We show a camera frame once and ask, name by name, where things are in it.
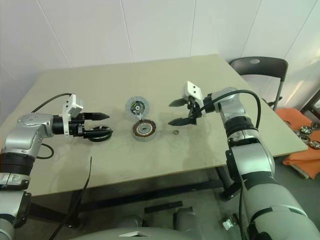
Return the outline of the flat white board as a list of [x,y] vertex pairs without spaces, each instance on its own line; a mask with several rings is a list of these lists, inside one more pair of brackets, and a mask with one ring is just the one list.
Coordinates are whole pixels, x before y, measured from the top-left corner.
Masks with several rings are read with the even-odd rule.
[[310,176],[304,171],[304,170],[302,170],[301,168],[299,168],[298,166],[296,166],[296,165],[291,165],[291,167],[294,169],[294,170],[296,170],[300,175],[301,175],[301,177],[302,178],[304,178],[304,179],[309,179],[310,178]]

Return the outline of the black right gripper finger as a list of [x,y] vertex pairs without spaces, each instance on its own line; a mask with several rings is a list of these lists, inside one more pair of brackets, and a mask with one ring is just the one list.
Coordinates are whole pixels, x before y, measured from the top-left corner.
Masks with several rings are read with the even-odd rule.
[[188,103],[188,100],[184,99],[184,98],[179,98],[179,99],[176,99],[174,101],[172,101],[169,106],[170,107],[182,107],[184,106],[185,104]]
[[195,118],[176,118],[168,122],[170,126],[186,126],[186,125],[195,125],[196,119]]

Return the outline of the black spoked rotor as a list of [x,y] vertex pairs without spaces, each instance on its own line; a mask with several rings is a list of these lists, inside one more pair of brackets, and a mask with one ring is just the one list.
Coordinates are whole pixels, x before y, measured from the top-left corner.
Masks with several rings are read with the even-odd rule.
[[107,125],[95,126],[95,127],[91,128],[90,130],[110,130],[109,133],[107,133],[103,136],[88,138],[89,141],[95,142],[95,143],[107,141],[112,137],[112,134],[113,134],[113,130]]

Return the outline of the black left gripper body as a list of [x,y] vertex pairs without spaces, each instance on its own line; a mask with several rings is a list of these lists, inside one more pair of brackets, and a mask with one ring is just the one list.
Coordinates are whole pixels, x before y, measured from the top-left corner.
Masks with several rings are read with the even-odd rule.
[[76,117],[71,117],[68,122],[69,135],[73,137],[83,137],[85,138],[85,114],[80,113]]

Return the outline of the black metal table frame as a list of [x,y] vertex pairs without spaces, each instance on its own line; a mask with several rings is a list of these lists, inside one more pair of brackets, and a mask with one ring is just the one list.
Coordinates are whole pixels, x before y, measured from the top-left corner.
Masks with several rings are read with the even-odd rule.
[[[141,192],[137,194],[131,194],[121,197],[115,197],[110,199],[103,199],[91,202],[81,203],[81,199],[77,199],[80,197],[80,191],[75,190],[71,194],[70,198],[70,208],[68,212],[71,214],[71,217],[67,220],[68,226],[75,226],[78,224],[78,214],[83,212],[90,212],[104,208],[111,208],[125,204],[131,204],[141,201],[150,201],[159,198],[170,197],[174,195],[202,191],[202,190],[210,190],[223,188],[223,192],[221,193],[222,198],[224,200],[231,199],[236,191],[240,189],[239,183],[232,183],[228,185],[229,180],[227,177],[226,169],[223,166],[218,166],[214,168],[218,174],[218,179],[211,179],[205,182],[193,183],[187,185],[180,186],[172,186],[163,189],[157,189],[153,191]],[[75,211],[72,212],[72,206],[75,206]]]

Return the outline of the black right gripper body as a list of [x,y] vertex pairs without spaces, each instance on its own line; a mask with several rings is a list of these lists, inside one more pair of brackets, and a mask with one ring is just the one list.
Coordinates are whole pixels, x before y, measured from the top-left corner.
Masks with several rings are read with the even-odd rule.
[[197,124],[197,119],[204,115],[202,110],[203,106],[204,102],[202,99],[197,99],[193,96],[188,97],[187,108],[189,109],[189,113],[187,117],[187,125]]

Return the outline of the black flat floor strip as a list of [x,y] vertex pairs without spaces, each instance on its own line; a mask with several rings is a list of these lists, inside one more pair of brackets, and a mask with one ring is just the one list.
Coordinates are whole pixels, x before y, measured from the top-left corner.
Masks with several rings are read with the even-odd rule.
[[183,206],[183,202],[181,200],[174,201],[174,202],[167,202],[163,204],[153,205],[149,207],[144,208],[145,214],[160,212],[160,211],[166,211],[170,209],[176,209]]

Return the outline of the round grey motor lid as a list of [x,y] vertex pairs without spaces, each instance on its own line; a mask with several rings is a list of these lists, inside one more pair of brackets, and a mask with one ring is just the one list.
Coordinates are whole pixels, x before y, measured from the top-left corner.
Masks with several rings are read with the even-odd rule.
[[142,96],[133,96],[125,104],[125,112],[131,120],[144,120],[149,111],[150,105]]

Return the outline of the black folding chair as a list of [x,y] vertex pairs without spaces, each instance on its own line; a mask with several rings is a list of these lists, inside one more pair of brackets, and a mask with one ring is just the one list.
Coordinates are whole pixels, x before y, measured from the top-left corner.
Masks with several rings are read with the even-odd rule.
[[288,62],[282,58],[250,56],[233,59],[229,65],[240,75],[261,75],[279,79],[275,100],[268,102],[276,111],[278,103],[282,99],[281,93],[286,79]]

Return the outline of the silver motor housing copper windings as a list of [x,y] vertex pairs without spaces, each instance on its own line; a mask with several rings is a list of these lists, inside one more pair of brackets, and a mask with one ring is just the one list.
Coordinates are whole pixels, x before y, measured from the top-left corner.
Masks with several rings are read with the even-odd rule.
[[150,119],[139,120],[132,126],[131,134],[137,141],[150,141],[157,134],[157,125]]

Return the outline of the black metal shelf frame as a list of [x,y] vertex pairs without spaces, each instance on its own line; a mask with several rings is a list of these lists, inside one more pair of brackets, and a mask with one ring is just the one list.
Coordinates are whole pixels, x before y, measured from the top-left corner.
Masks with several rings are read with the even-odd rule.
[[300,110],[302,114],[310,113],[320,120],[320,88]]

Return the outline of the small white floor object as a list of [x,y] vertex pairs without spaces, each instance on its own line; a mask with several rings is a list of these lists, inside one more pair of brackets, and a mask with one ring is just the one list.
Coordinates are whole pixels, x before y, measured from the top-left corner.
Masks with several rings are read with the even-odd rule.
[[228,215],[227,217],[225,217],[221,220],[221,225],[226,231],[237,226],[238,225],[238,215],[236,213]]

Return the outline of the grey rounded robot leg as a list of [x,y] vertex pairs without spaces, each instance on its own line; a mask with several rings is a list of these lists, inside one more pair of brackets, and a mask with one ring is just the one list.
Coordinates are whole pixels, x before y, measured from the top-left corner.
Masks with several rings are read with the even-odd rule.
[[138,215],[131,215],[122,218],[118,224],[117,228],[140,228],[144,224],[144,220]]
[[173,225],[176,228],[180,225],[192,225],[195,222],[196,215],[193,207],[181,207],[173,214]]

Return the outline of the grey robot torso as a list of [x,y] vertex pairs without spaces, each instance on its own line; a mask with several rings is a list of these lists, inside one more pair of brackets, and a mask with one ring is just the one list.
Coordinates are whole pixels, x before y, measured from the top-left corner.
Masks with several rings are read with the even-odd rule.
[[82,240],[228,240],[225,237],[203,234],[197,219],[191,225],[175,229],[161,227],[113,228],[81,236]]

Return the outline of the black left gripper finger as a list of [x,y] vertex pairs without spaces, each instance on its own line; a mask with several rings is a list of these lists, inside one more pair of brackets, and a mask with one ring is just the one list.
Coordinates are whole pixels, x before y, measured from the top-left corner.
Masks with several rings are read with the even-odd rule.
[[108,119],[110,116],[102,112],[85,112],[83,113],[84,120],[102,121]]
[[112,135],[113,130],[109,127],[99,126],[83,132],[83,138],[104,138]]

